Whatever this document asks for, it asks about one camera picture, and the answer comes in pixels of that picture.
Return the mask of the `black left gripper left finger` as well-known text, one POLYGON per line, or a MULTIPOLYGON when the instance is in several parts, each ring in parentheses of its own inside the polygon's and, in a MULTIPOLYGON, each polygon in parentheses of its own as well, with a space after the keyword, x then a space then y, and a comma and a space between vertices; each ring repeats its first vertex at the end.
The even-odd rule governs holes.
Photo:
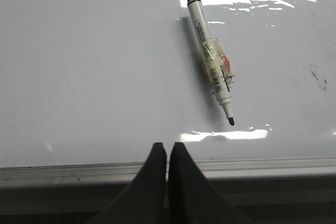
POLYGON ((88 223, 159 223, 163 210, 166 151, 154 143, 131 184, 88 223))

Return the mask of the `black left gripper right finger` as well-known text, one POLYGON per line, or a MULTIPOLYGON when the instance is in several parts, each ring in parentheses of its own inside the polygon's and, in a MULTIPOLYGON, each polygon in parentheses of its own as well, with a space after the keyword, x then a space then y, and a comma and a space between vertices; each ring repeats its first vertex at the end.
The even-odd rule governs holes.
POLYGON ((168 192, 173 223, 253 223, 224 200, 180 142, 171 151, 168 192))

